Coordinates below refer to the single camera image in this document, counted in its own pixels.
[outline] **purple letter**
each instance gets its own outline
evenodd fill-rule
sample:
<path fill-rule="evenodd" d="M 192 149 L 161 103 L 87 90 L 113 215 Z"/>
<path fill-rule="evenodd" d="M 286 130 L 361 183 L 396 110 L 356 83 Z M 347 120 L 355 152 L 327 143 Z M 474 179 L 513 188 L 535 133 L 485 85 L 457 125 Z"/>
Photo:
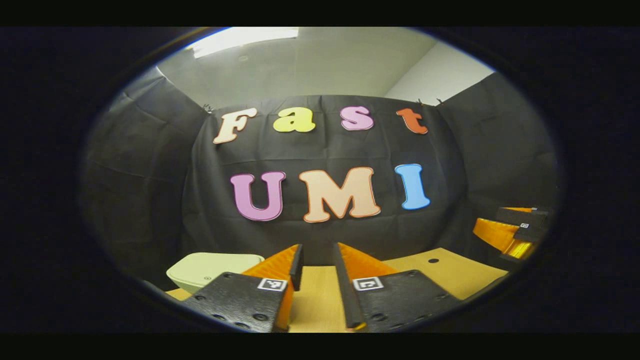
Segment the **purple letter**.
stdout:
<path fill-rule="evenodd" d="M 363 106 L 349 106 L 340 111 L 340 117 L 342 121 L 342 127 L 347 130 L 366 130 L 373 126 L 373 119 L 366 114 L 369 110 Z"/>
<path fill-rule="evenodd" d="M 262 180 L 267 183 L 269 206 L 257 209 L 251 200 L 251 184 L 255 179 L 251 174 L 239 174 L 231 177 L 236 193 L 236 206 L 242 216 L 257 221 L 269 221 L 280 216 L 282 212 L 282 187 L 280 183 L 287 175 L 281 171 L 265 172 Z"/>

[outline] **table surface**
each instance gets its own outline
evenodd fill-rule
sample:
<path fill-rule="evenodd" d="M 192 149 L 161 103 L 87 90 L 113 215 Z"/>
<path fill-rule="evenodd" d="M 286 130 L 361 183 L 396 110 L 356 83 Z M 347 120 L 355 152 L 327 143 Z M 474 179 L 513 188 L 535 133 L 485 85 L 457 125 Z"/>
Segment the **table surface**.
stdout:
<path fill-rule="evenodd" d="M 479 292 L 507 274 L 445 249 L 383 261 L 403 272 L 420 270 L 460 300 Z M 178 300 L 191 296 L 183 289 L 167 291 Z M 338 277 L 334 266 L 305 266 L 300 290 L 294 292 L 289 332 L 347 332 Z"/>

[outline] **blue letter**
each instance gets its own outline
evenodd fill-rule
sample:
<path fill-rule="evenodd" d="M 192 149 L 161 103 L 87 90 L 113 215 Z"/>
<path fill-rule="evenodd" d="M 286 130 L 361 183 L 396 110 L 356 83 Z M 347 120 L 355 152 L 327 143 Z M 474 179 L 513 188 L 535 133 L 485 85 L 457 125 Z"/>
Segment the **blue letter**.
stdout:
<path fill-rule="evenodd" d="M 431 204 L 431 200 L 424 196 L 424 189 L 420 180 L 421 172 L 422 166 L 418 164 L 396 166 L 396 173 L 402 177 L 402 182 L 404 183 L 404 194 L 406 195 L 406 201 L 402 204 L 404 209 L 415 210 Z"/>

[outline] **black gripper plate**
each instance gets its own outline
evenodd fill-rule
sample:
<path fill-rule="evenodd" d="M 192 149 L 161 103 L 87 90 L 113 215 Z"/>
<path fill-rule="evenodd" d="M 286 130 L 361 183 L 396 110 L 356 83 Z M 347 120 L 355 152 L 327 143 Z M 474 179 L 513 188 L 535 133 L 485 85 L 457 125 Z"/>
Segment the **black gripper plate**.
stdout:
<path fill-rule="evenodd" d="M 499 222 L 517 226 L 528 224 L 529 227 L 544 227 L 547 222 L 547 216 L 542 213 L 525 213 L 506 208 L 499 208 L 495 214 L 495 219 Z"/>
<path fill-rule="evenodd" d="M 513 235 L 516 240 L 528 241 L 530 243 L 540 242 L 547 234 L 547 229 L 542 227 L 520 227 Z"/>
<path fill-rule="evenodd" d="M 225 272 L 182 303 L 188 308 L 244 331 L 272 332 L 282 291 L 258 289 L 262 278 Z"/>
<path fill-rule="evenodd" d="M 395 332 L 461 302 L 418 270 L 378 277 L 382 288 L 356 290 L 364 332 Z"/>

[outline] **yellow letter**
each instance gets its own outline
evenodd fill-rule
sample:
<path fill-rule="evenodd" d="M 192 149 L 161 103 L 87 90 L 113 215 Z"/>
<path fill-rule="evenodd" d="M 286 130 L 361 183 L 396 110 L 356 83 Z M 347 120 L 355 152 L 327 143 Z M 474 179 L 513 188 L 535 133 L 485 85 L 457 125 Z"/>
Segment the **yellow letter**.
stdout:
<path fill-rule="evenodd" d="M 380 213 L 371 188 L 373 169 L 356 167 L 349 170 L 342 188 L 324 170 L 305 171 L 300 180 L 307 184 L 309 213 L 304 216 L 306 222 L 324 222 L 331 217 L 324 211 L 323 201 L 338 218 L 343 218 L 353 199 L 353 209 L 349 215 L 355 218 L 372 217 Z"/>
<path fill-rule="evenodd" d="M 254 117 L 257 114 L 258 110 L 256 108 L 250 108 L 222 115 L 222 126 L 220 126 L 220 131 L 216 138 L 213 139 L 213 143 L 234 141 L 237 137 L 237 135 L 234 134 L 234 128 L 242 131 L 246 125 L 247 117 Z"/>
<path fill-rule="evenodd" d="M 284 109 L 278 113 L 278 116 L 280 118 L 273 123 L 273 128 L 281 133 L 294 130 L 306 133 L 316 128 L 313 122 L 314 112 L 307 108 Z"/>

